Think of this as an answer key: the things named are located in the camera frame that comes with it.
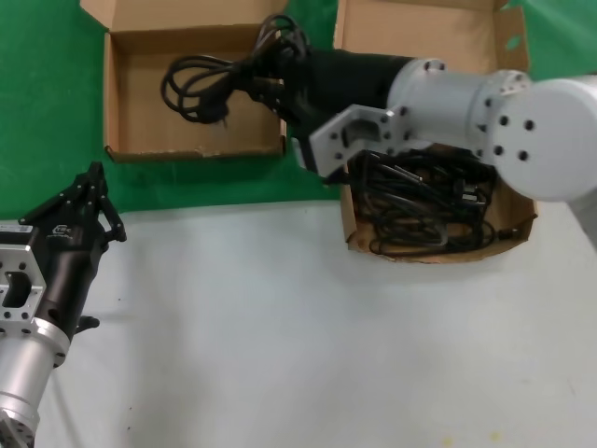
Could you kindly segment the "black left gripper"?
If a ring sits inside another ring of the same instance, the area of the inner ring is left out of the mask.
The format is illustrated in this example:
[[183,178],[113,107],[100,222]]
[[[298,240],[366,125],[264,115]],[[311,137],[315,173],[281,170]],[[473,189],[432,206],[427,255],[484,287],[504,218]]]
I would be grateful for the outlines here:
[[[107,231],[98,218],[84,218],[94,214],[96,203],[107,220]],[[127,241],[124,224],[108,198],[103,165],[92,162],[71,185],[18,222],[39,230],[48,253],[42,269],[46,288],[35,316],[72,339],[107,244]]]

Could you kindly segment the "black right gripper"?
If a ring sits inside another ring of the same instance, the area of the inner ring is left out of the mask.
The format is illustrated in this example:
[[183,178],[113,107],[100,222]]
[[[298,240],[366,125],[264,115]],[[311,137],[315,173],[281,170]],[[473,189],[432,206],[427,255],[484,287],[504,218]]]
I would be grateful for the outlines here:
[[310,49],[301,56],[268,54],[261,75],[284,85],[258,82],[250,98],[293,127],[314,125],[351,105],[384,108],[407,56]]

